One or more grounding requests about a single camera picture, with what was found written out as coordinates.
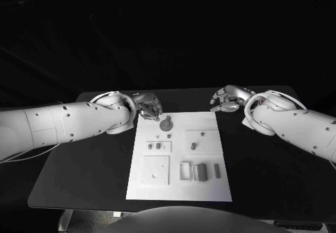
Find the black curtain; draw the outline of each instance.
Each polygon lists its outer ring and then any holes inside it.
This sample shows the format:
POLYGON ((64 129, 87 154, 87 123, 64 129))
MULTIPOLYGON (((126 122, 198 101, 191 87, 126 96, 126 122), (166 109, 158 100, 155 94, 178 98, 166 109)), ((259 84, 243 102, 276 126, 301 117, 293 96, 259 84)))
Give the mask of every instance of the black curtain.
POLYGON ((334 11, 328 1, 2 3, 0 105, 73 102, 87 91, 290 85, 328 112, 334 11))

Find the white paper sheet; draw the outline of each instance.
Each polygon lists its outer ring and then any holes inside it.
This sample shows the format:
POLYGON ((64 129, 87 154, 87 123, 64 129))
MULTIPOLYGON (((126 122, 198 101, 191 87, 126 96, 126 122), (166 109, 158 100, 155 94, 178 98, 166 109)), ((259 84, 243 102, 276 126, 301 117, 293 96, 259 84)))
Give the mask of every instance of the white paper sheet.
POLYGON ((174 128, 169 132, 161 130, 159 122, 145 120, 139 116, 139 126, 135 142, 132 170, 127 188, 127 200, 194 200, 194 201, 233 201, 230 182, 223 154, 187 155, 187 131, 218 130, 217 115, 214 112, 165 113, 161 119, 172 117, 174 128), (172 142, 172 153, 169 156, 169 185, 149 186, 142 184, 143 157, 146 153, 146 142, 172 142), (181 180, 181 163, 191 164, 191 181, 181 180), (192 166, 207 164, 208 181, 194 181, 192 166), (221 178, 215 175, 215 164, 220 165, 221 178))

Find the small cylinder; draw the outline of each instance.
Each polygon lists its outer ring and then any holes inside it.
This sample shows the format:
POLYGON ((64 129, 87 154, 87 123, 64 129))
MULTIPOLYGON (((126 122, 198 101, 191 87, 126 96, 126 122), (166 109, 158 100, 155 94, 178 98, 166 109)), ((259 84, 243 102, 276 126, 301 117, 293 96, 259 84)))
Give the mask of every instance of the small cylinder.
POLYGON ((220 174, 220 167, 218 167, 218 164, 215 164, 215 174, 217 174, 217 178, 221 178, 221 174, 220 174))
POLYGON ((207 165, 205 164, 198 165, 198 180, 202 182, 208 181, 207 165))

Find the table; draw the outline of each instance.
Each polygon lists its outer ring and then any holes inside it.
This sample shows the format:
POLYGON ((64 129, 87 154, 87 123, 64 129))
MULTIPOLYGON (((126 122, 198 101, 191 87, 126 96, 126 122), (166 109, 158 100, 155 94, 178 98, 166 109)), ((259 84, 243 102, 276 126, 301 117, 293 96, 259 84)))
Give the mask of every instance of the table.
MULTIPOLYGON (((208 111, 221 89, 153 90, 165 112, 208 111)), ((289 86, 253 86, 295 98, 289 86)), ((132 95, 140 91, 122 91, 132 95)), ((77 102, 104 92, 83 93, 77 102)), ((73 210, 139 212, 151 208, 198 206, 257 219, 336 223, 336 170, 329 161, 295 147, 279 136, 266 136, 241 123, 244 111, 217 112, 233 203, 208 201, 126 200, 138 129, 102 134, 53 151, 31 197, 29 206, 73 210)))

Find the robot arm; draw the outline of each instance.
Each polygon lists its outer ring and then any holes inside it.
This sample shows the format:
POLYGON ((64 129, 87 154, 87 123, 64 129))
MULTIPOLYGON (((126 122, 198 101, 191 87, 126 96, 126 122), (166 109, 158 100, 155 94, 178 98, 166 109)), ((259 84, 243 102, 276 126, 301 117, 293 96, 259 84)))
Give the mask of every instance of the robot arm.
POLYGON ((145 119, 161 121, 162 105, 153 93, 120 92, 91 102, 0 112, 0 160, 44 146, 68 143, 102 133, 133 128, 138 110, 145 119))
POLYGON ((214 95, 211 104, 218 98, 221 105, 211 109, 213 112, 233 112, 244 106, 246 126, 266 135, 277 134, 295 146, 336 163, 335 117, 308 110, 301 103, 305 109, 299 110, 276 91, 256 94, 228 85, 214 95))

